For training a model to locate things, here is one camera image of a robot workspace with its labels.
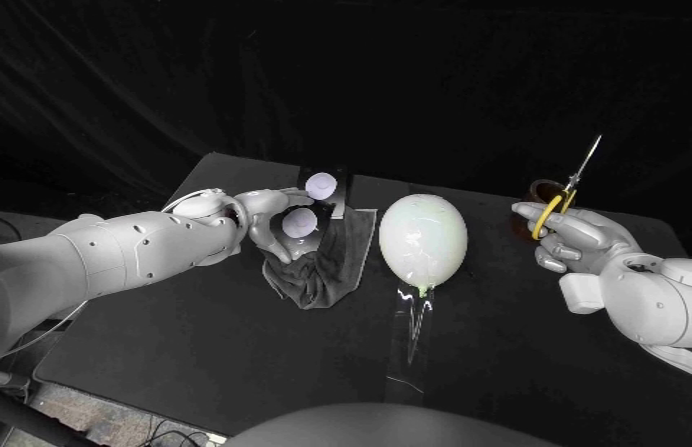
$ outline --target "black backdrop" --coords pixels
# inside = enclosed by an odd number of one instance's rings
[[[691,10],[0,0],[0,208],[156,208],[211,151],[521,196],[603,132],[580,204],[662,218],[690,246]]]

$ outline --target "gray cloth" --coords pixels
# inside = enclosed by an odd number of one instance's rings
[[[344,220],[333,219],[329,223],[318,251],[290,264],[263,250],[264,277],[282,298],[290,297],[302,309],[332,307],[357,290],[377,217],[375,210],[354,210],[346,206]]]

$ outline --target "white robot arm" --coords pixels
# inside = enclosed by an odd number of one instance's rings
[[[247,233],[290,262],[270,231],[271,216],[312,203],[295,188],[235,198],[208,189],[162,212],[110,220],[86,214],[48,236],[0,245],[0,356],[54,313],[215,264],[240,252]]]
[[[528,202],[512,210],[532,222],[545,206]],[[628,229],[603,215],[570,209],[553,214],[543,232],[538,264],[574,273],[560,279],[576,314],[606,309],[623,335],[671,365],[692,373],[692,260],[645,254]]]

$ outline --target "white balloon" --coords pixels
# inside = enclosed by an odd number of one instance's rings
[[[455,275],[466,256],[469,234],[455,206],[437,195],[400,199],[380,226],[380,248],[400,279],[421,297]]]

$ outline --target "table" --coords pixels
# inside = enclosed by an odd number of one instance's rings
[[[299,167],[209,154],[173,198],[295,185]],[[564,445],[692,438],[692,377],[655,359],[602,311],[568,312],[558,275],[511,232],[509,197],[357,175],[349,205],[388,206],[410,193],[460,210],[469,253],[436,291],[426,405]],[[609,214],[643,249],[687,256],[659,220]],[[220,264],[96,300],[36,369],[41,381],[221,434],[302,408],[381,402],[398,279],[377,236],[359,289],[332,309],[282,301],[250,241]]]

